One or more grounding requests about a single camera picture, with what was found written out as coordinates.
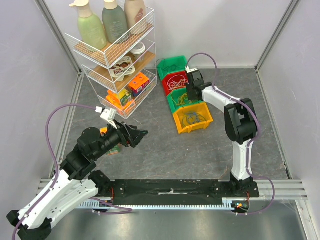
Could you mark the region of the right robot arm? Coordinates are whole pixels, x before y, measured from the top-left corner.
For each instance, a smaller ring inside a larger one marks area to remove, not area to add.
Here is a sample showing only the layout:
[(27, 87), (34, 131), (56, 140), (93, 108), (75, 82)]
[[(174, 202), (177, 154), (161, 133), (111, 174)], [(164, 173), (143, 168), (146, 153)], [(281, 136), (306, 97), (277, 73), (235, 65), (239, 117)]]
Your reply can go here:
[(249, 98), (236, 98), (218, 89), (213, 83), (205, 83), (201, 72), (185, 68), (190, 100), (204, 101), (223, 112), (227, 137), (232, 141), (233, 166), (228, 188), (235, 197), (242, 196), (254, 186), (251, 169), (252, 146), (260, 131), (256, 112)]

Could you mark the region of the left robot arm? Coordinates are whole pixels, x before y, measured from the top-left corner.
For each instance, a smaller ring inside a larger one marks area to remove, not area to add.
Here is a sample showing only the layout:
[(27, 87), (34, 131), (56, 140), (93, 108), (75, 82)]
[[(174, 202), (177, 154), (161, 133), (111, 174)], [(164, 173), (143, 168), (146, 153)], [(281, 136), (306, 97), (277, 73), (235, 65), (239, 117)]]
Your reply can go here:
[(111, 181), (96, 161), (117, 145), (135, 148), (147, 130), (115, 121), (102, 134), (96, 127), (85, 129), (74, 149), (61, 164), (49, 184), (24, 208), (10, 211), (6, 218), (14, 226), (12, 239), (45, 240), (57, 223), (84, 201), (104, 197)]

